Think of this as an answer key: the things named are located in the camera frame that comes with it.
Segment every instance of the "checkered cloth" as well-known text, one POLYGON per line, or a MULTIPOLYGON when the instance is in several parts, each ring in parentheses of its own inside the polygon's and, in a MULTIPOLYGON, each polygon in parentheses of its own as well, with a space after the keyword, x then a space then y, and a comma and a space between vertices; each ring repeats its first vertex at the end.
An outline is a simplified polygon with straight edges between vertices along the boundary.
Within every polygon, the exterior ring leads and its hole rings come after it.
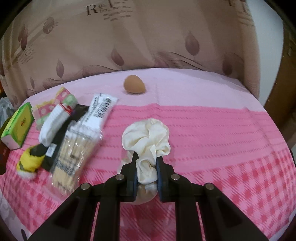
MULTIPOLYGON (((288 223, 296 204, 296 168, 289 149, 266 112, 211 107, 116 106, 104 140, 80 183, 105 182, 116 174, 123 151, 121 135, 135 121, 156 118, 170 130, 171 153, 164 161, 191 182, 214 183, 270 238, 288 223)), ((50 174, 34 181, 15 171, 22 152, 38 143, 32 125, 21 149, 12 151, 0 188, 15 214, 34 232, 61 204, 44 191, 50 174)), ((158 197, 140 206, 124 203, 120 240, 175 240, 175 207, 158 197)))

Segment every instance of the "clear plastic packaging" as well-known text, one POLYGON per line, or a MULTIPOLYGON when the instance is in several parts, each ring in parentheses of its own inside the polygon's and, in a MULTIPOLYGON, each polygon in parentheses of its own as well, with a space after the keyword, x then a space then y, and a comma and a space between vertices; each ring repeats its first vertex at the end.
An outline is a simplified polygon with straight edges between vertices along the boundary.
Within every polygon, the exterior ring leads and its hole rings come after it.
POLYGON ((102 137, 100 129, 91 129, 78 123, 69 125, 51 169, 51 185, 54 189, 68 196, 79 186, 81 171, 102 137))

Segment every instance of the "brown egg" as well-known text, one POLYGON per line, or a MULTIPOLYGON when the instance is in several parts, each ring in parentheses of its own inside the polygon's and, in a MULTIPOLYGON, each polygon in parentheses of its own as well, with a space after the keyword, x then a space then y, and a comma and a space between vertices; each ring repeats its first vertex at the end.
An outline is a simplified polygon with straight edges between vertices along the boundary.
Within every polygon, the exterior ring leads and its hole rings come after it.
POLYGON ((146 91, 143 81, 136 75, 129 75, 124 80, 124 89, 133 94, 141 94, 146 91))

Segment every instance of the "beige curtain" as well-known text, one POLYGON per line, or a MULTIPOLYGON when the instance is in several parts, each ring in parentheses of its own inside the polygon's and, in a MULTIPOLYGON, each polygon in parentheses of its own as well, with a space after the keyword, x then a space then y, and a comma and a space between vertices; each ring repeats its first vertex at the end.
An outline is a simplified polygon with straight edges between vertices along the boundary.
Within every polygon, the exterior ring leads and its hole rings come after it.
POLYGON ((258 97, 258 63, 245 0, 33 0, 0 41, 15 107, 68 81, 151 67, 217 72, 258 97))

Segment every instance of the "sock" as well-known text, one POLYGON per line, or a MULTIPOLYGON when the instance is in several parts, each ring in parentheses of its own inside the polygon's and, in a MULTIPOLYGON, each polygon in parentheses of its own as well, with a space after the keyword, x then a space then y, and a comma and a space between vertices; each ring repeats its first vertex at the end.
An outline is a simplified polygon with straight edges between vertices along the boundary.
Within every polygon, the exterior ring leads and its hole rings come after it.
POLYGON ((70 117, 71 111, 72 109, 69 106, 65 107, 62 104, 57 105, 52 110, 41 128, 38 138, 39 142, 45 147, 49 147, 56 133, 62 127, 64 122, 70 117))

